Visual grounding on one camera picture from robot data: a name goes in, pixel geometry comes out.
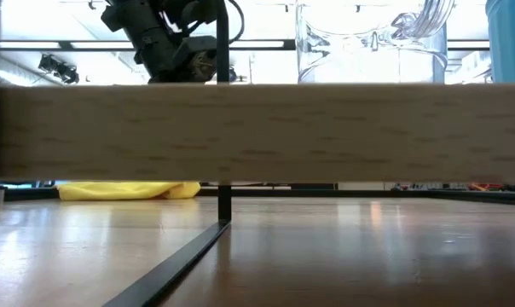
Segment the ceiling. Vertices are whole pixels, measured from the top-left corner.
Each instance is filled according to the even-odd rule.
[[[238,0],[245,12],[243,39],[286,39],[295,37],[294,1]],[[448,21],[448,38],[460,40],[488,39],[486,0],[459,0]],[[106,7],[103,0],[3,0],[1,40],[126,40],[122,31],[112,33],[101,21]],[[236,33],[240,19],[228,5],[229,27]],[[215,24],[201,26],[195,35],[215,35]],[[470,51],[449,52],[455,70]],[[148,75],[132,60],[131,52],[58,52],[62,60],[77,66],[80,84],[145,84]],[[1,51],[0,56],[27,72],[39,74],[39,51]],[[231,62],[243,82],[297,82],[294,51],[232,51]],[[41,76],[55,82],[50,76]]]

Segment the robotic arm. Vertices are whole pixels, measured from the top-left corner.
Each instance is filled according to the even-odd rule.
[[[225,6],[219,8],[217,0],[107,1],[110,5],[102,14],[102,21],[112,32],[124,29],[136,48],[135,62],[146,67],[150,83],[206,82],[216,73],[217,40],[212,36],[190,37],[189,34],[199,25],[216,20],[218,9],[225,13]],[[234,0],[229,1],[242,19],[243,27],[236,40],[244,31],[244,17],[239,5]],[[175,32],[167,20],[180,31]],[[217,34],[218,41],[225,39],[229,29],[226,31],[227,34]],[[229,58],[218,58],[218,64],[225,61]]]

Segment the black machine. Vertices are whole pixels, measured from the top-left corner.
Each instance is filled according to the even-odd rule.
[[[113,32],[124,29],[136,49],[135,62],[146,67],[150,83],[206,82],[217,70],[218,81],[227,82],[229,43],[244,31],[240,6],[229,1],[242,21],[231,40],[223,0],[107,0],[110,5],[101,18]],[[189,36],[215,20],[217,38]]]

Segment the yellow fabric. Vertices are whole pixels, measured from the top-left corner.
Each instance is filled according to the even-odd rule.
[[[194,197],[198,182],[69,182],[57,187],[61,200],[171,200]]]

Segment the wood grain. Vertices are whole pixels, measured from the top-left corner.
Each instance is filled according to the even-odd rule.
[[[515,84],[0,90],[0,178],[515,182]]]

